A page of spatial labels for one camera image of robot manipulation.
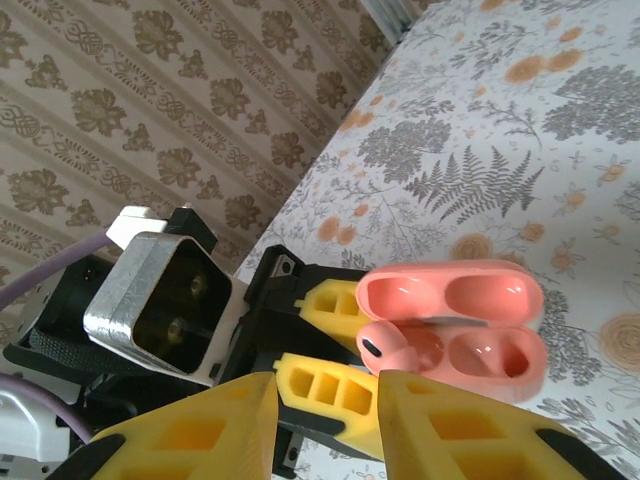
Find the open earbud case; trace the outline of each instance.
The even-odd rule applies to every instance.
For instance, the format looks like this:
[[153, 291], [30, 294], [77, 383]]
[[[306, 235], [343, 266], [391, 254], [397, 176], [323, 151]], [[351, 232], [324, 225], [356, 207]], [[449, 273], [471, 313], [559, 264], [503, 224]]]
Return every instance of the open earbud case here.
[[[534, 329], [544, 297], [520, 266], [501, 260], [391, 265], [356, 289], [374, 321], [356, 338], [365, 366], [404, 370], [507, 403], [542, 387], [547, 351]], [[430, 322], [446, 317], [451, 323]], [[453, 319], [482, 321], [459, 326]]]

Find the yellow foam pad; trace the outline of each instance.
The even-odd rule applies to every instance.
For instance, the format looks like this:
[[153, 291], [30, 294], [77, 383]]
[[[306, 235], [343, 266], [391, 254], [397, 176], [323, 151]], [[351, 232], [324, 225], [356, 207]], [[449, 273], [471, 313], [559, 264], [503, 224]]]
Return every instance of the yellow foam pad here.
[[553, 420], [399, 371], [378, 396], [389, 480], [584, 480], [536, 435], [572, 435]]
[[325, 280], [296, 302], [300, 318], [329, 335], [359, 355], [356, 347], [358, 331], [371, 322], [356, 302], [358, 282]]
[[124, 445], [94, 480], [269, 480], [278, 425], [273, 373], [254, 373], [100, 432]]
[[376, 377], [348, 365], [290, 353], [274, 367], [287, 407], [343, 422], [345, 429], [336, 440], [383, 460]]

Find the table surface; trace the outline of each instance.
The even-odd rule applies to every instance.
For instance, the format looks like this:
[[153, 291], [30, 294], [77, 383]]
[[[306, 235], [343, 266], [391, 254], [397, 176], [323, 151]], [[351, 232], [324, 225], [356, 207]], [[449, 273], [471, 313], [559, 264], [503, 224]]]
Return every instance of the table surface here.
[[[543, 391], [556, 419], [640, 479], [640, 5], [430, 6], [239, 270], [305, 262], [506, 258], [545, 294]], [[384, 465], [312, 442], [308, 480]]]

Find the patterned wallpaper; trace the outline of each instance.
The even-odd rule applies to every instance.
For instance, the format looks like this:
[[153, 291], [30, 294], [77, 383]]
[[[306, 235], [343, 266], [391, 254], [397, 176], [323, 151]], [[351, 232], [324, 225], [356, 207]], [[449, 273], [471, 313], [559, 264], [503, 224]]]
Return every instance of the patterned wallpaper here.
[[12, 0], [0, 45], [0, 285], [127, 204], [233, 271], [389, 52], [358, 0]]

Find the orange flower print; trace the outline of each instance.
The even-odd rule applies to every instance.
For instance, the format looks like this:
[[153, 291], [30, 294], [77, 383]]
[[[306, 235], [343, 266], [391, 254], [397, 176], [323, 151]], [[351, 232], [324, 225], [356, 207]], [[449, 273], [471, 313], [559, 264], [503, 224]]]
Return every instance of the orange flower print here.
[[341, 132], [346, 132], [347, 130], [353, 128], [358, 123], [361, 115], [362, 114], [360, 113], [360, 110], [358, 110], [357, 108], [354, 109], [349, 114], [349, 116], [345, 118], [344, 122], [342, 123], [342, 125], [340, 125], [340, 128], [338, 130], [340, 130]]
[[376, 95], [375, 97], [373, 97], [373, 100], [371, 100], [369, 105], [373, 107], [374, 105], [379, 104], [383, 99], [384, 99], [384, 95]]
[[359, 128], [360, 127], [366, 127], [367, 125], [369, 125], [371, 123], [372, 120], [373, 120], [373, 113], [367, 112], [364, 115], [362, 115], [360, 118], [358, 118], [358, 121], [356, 122], [356, 125]]
[[605, 323], [600, 348], [620, 368], [640, 373], [640, 314], [620, 315]]
[[527, 268], [527, 264], [521, 255], [516, 255], [516, 252], [501, 253], [498, 255], [498, 259], [506, 260], [507, 262], [515, 263], [523, 268]]
[[560, 36], [561, 43], [573, 42], [576, 38], [582, 35], [583, 28], [582, 27], [573, 27], [564, 32]]
[[504, 3], [504, 0], [484, 0], [482, 5], [480, 5], [480, 10], [483, 12], [489, 12], [491, 10], [495, 10], [500, 5]]
[[630, 161], [631, 160], [618, 161], [618, 155], [613, 155], [611, 160], [609, 160], [609, 165], [596, 165], [596, 168], [603, 172], [600, 178], [598, 178], [598, 186], [601, 187], [605, 183], [616, 181], [620, 175], [625, 172], [626, 165], [628, 165]]
[[342, 246], [349, 245], [356, 238], [356, 228], [346, 227], [338, 233], [338, 243]]
[[572, 49], [565, 50], [564, 52], [560, 52], [559, 54], [551, 57], [547, 63], [544, 65], [550, 72], [564, 72], [565, 70], [569, 70], [571, 67], [575, 66], [582, 57], [584, 56], [584, 52], [582, 50]]
[[509, 83], [527, 83], [530, 80], [536, 78], [545, 65], [544, 58], [540, 55], [533, 57], [527, 57], [524, 60], [520, 60], [515, 65], [512, 65], [505, 75], [507, 82]]
[[544, 225], [539, 223], [527, 222], [520, 230], [519, 236], [527, 242], [536, 243], [544, 235]]
[[356, 217], [362, 217], [366, 215], [368, 211], [369, 211], [369, 205], [367, 205], [366, 203], [363, 203], [356, 207], [356, 209], [353, 211], [353, 215]]
[[329, 242], [338, 234], [340, 230], [340, 219], [338, 217], [329, 217], [318, 229], [318, 240], [321, 242]]
[[560, 17], [553, 17], [551, 20], [549, 20], [549, 22], [547, 23], [547, 28], [549, 30], [555, 30], [556, 28], [558, 28], [558, 25], [560, 25]]
[[580, 208], [587, 199], [584, 191], [584, 188], [576, 188], [575, 183], [571, 182], [569, 184], [569, 190], [567, 191], [567, 193], [563, 195], [556, 195], [553, 197], [556, 202], [562, 204], [562, 206], [558, 210], [556, 210], [553, 216], [557, 217], [558, 215], [561, 215], [564, 217], [567, 213], [573, 213], [578, 208]]
[[620, 245], [620, 242], [615, 239], [616, 235], [620, 233], [620, 227], [617, 225], [607, 225], [604, 228], [594, 228], [596, 236], [594, 238], [601, 238], [606, 240], [612, 245]]
[[491, 240], [481, 233], [470, 233], [460, 238], [451, 248], [451, 260], [476, 260], [491, 258], [493, 246]]
[[566, 274], [570, 278], [575, 278], [575, 272], [573, 267], [579, 262], [586, 260], [583, 255], [578, 255], [571, 252], [576, 242], [575, 237], [571, 238], [553, 251], [553, 257], [551, 258], [551, 266], [556, 269], [557, 274]]

